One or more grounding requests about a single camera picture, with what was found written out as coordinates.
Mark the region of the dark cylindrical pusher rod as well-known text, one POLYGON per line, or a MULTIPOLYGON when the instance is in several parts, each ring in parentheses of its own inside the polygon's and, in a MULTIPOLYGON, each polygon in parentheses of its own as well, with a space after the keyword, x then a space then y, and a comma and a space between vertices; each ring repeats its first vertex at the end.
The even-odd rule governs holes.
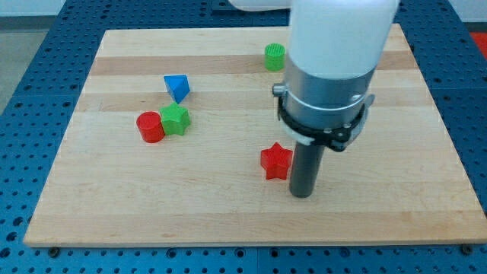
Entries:
POLYGON ((289 190, 298 198, 306 198, 314 191, 325 147, 296 143, 292 161, 289 190))

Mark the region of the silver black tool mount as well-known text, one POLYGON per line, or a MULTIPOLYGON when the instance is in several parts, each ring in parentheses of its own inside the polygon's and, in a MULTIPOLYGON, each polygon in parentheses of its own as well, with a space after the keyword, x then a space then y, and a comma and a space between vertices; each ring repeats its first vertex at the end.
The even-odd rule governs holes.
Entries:
POLYGON ((370 70, 354 78, 321 78, 298 68, 287 56, 284 80, 272 87, 281 127, 300 145, 344 151, 368 118, 374 102, 374 95, 368 94, 373 74, 370 70))

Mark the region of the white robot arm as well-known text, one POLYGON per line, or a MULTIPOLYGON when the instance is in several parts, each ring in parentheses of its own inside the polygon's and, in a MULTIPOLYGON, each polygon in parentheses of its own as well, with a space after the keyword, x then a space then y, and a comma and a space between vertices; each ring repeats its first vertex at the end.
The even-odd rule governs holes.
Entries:
POLYGON ((296 141, 289 190, 314 190, 323 151, 344 151, 358 137, 374 95, 369 84, 398 0, 230 0, 241 11, 290 11, 285 73, 274 84, 278 118, 296 141))

